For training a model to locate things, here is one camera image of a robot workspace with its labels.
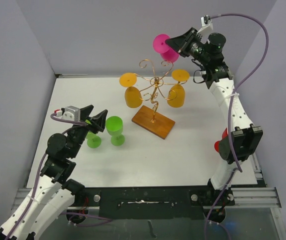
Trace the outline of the pink wine glass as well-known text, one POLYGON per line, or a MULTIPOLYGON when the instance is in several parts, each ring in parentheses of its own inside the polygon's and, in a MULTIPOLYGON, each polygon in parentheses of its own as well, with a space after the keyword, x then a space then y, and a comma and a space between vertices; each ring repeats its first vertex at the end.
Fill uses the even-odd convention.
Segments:
POLYGON ((164 61, 174 63, 178 60, 180 55, 166 44, 166 40, 169 38, 167 34, 159 34, 154 38, 152 46, 154 51, 160 54, 164 61))

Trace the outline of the orange wine glass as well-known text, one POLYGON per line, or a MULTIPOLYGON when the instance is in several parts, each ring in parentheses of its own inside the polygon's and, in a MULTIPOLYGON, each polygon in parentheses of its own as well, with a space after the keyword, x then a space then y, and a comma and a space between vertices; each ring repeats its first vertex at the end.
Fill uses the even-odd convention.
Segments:
POLYGON ((184 69, 176 69, 171 73, 171 77, 176 83, 168 92, 167 103, 173 108, 180 108, 184 105, 186 96, 183 84, 190 79, 190 74, 184 69))
POLYGON ((119 83, 122 87, 126 88, 124 93, 125 103, 129 108, 138 108, 141 106, 143 100, 141 99, 140 91, 134 87, 137 82, 137 76, 134 73, 124 73, 119 78, 119 83))

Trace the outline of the red wine glass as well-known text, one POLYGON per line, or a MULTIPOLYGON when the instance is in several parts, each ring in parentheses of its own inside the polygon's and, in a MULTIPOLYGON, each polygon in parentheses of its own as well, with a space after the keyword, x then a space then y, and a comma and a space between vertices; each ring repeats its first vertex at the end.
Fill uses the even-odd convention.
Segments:
MULTIPOLYGON (((222 135, 221 135, 221 140, 223 140, 225 137, 227 137, 228 136, 228 129, 226 128, 224 131, 223 131, 223 133, 222 133, 222 135)), ((215 151, 217 152, 217 153, 219 153, 220 152, 220 142, 221 142, 221 140, 218 140, 218 141, 216 141, 215 143, 214 143, 214 149, 215 149, 215 151)))

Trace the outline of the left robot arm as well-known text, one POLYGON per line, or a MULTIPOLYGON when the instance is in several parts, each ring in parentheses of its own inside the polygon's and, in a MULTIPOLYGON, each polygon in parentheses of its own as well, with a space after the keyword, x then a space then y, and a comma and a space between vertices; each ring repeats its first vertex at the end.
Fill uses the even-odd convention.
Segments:
POLYGON ((0 226, 0 240, 38 240, 64 210, 72 204, 83 203, 85 186, 70 176, 76 167, 72 160, 88 133, 105 130, 108 110, 91 116, 93 109, 93 105, 83 108, 67 106, 50 115, 52 120, 72 126, 49 137, 33 187, 0 226))

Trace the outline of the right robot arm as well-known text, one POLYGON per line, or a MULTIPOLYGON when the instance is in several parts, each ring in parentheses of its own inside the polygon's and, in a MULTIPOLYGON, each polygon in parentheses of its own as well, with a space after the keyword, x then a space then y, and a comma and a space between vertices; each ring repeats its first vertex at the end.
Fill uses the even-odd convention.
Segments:
POLYGON ((262 128, 256 126, 246 114, 230 69, 224 61, 226 41, 224 35, 214 32, 202 42, 194 28, 164 41, 177 54, 191 57, 195 64, 200 65, 203 81, 226 120, 226 135, 218 142, 221 161, 209 180, 212 188, 205 192, 206 200, 213 205, 222 201, 222 190, 231 185, 235 171, 240 170, 241 165, 256 151, 263 136, 262 128))

